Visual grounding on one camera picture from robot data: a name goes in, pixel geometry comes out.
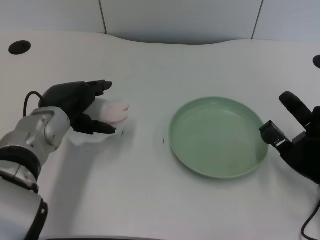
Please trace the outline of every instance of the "white table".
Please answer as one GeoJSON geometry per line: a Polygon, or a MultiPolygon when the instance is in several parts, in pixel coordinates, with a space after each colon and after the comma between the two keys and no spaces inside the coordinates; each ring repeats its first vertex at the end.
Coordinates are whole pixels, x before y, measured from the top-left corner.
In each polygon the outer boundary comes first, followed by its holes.
{"type": "MultiPolygon", "coordinates": [[[[30,91],[106,79],[103,98],[130,103],[124,134],[101,144],[65,140],[39,178],[49,204],[42,236],[130,236],[165,240],[298,240],[316,185],[269,148],[262,165],[235,180],[187,170],[173,156],[168,126],[185,103],[220,96],[273,120],[292,139],[303,128],[278,97],[291,91],[320,105],[320,44],[237,40],[212,45],[138,43],[98,33],[1,31],[0,136],[14,129],[30,91]],[[31,50],[11,55],[19,40],[31,50]]],[[[37,107],[32,97],[28,111],[37,107]]],[[[319,215],[307,233],[320,237],[319,215]]]]}

